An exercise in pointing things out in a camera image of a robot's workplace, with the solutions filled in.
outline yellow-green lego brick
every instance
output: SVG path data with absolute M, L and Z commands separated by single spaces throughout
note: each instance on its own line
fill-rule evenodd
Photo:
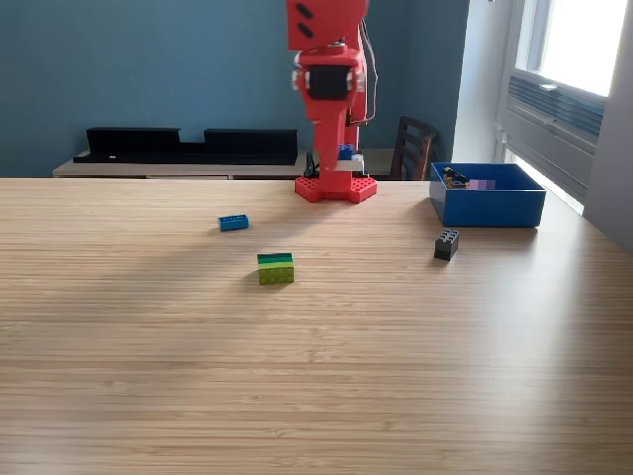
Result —
M 292 284 L 295 281 L 294 267 L 277 267 L 259 269 L 259 283 L 261 285 Z
M 270 262 L 266 264 L 258 264 L 259 269 L 292 269 L 292 262 Z

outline purple lego brick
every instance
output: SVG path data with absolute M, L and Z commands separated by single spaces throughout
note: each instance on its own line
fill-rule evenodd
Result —
M 494 190 L 497 187 L 497 182 L 494 180 L 471 180 L 470 190 Z

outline wall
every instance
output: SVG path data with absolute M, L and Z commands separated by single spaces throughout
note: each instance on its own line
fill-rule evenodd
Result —
M 365 147 L 393 146 L 411 0 L 372 0 L 379 120 Z M 95 126 L 297 128 L 281 0 L 0 1 L 0 175 L 50 176 Z
M 471 0 L 453 161 L 492 162 L 512 3 Z
M 434 126 L 449 160 L 457 120 L 468 0 L 412 0 L 403 111 Z
M 633 252 L 633 1 L 629 0 L 620 51 L 589 182 L 585 216 Z

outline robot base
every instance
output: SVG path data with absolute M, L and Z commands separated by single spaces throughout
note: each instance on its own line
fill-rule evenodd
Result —
M 311 203 L 321 200 L 348 200 L 360 203 L 371 198 L 378 192 L 378 182 L 373 178 L 352 178 L 352 186 L 348 191 L 340 193 L 323 192 L 320 190 L 318 178 L 297 178 L 295 192 Z

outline blue lego brick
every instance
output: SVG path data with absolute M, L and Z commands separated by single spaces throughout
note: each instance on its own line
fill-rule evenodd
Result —
M 218 218 L 218 227 L 223 233 L 226 231 L 245 230 L 248 228 L 248 218 L 246 218 L 246 215 Z
M 351 160 L 354 158 L 354 145 L 340 145 L 338 147 L 338 159 L 339 160 Z

